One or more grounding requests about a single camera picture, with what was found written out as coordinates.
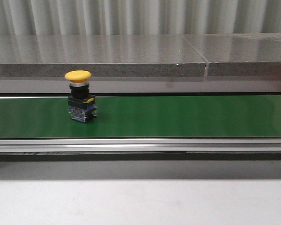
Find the yellow mushroom push button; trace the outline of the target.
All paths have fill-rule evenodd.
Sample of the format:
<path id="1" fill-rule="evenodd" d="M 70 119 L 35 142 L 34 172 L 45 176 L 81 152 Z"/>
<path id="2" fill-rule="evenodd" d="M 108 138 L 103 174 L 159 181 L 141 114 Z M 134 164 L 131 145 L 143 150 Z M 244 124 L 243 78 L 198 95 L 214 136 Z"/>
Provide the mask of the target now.
<path id="1" fill-rule="evenodd" d="M 70 119 L 86 123 L 96 117 L 95 95 L 89 92 L 91 73 L 86 70 L 74 70 L 65 74 L 70 81 L 71 95 L 68 97 Z"/>

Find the grey stone countertop slab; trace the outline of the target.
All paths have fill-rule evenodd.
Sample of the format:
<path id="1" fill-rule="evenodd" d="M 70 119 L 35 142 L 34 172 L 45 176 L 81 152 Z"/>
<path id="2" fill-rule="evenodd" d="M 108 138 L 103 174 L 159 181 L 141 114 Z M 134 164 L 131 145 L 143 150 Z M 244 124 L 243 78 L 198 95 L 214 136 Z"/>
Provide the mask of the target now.
<path id="1" fill-rule="evenodd" d="M 180 35 L 0 35 L 0 78 L 202 77 L 205 62 Z"/>

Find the green conveyor belt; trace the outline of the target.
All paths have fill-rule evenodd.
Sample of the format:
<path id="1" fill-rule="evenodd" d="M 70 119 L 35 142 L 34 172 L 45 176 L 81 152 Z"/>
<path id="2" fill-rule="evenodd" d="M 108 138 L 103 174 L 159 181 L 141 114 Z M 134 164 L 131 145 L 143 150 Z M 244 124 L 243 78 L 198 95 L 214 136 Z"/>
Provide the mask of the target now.
<path id="1" fill-rule="evenodd" d="M 0 139 L 281 137 L 281 95 L 97 97 L 97 117 L 70 119 L 66 98 L 0 99 Z"/>

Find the white pleated curtain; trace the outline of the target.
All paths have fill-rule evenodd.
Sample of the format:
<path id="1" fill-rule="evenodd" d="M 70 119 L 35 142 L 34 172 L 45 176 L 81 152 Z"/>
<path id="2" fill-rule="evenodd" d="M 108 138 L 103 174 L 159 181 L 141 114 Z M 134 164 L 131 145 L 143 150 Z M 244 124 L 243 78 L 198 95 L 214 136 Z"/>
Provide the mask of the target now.
<path id="1" fill-rule="evenodd" d="M 281 0 L 0 0 L 0 35 L 281 32 Z"/>

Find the aluminium conveyor side rail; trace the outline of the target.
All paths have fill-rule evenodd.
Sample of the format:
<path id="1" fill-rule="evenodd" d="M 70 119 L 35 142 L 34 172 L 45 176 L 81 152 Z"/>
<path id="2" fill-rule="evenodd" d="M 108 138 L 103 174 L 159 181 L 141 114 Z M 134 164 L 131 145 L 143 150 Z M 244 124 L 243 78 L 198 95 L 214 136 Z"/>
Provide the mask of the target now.
<path id="1" fill-rule="evenodd" d="M 281 153 L 281 138 L 2 139 L 0 154 Z"/>

